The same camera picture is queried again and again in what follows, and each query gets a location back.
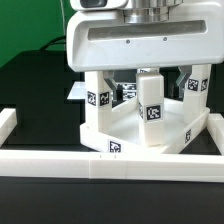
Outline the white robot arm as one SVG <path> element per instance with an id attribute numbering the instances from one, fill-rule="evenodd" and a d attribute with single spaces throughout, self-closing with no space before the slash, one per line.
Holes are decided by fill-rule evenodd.
<path id="1" fill-rule="evenodd" d="M 158 71 L 224 62 L 224 0 L 70 0 L 67 61 L 76 72 Z"/>

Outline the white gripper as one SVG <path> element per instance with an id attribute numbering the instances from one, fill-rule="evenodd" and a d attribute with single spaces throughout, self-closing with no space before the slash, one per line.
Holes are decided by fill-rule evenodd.
<path id="1" fill-rule="evenodd" d="M 197 64 L 224 62 L 224 1 L 73 1 L 67 60 L 75 71 L 179 66 L 174 98 Z M 123 88 L 103 77 L 114 100 Z"/>

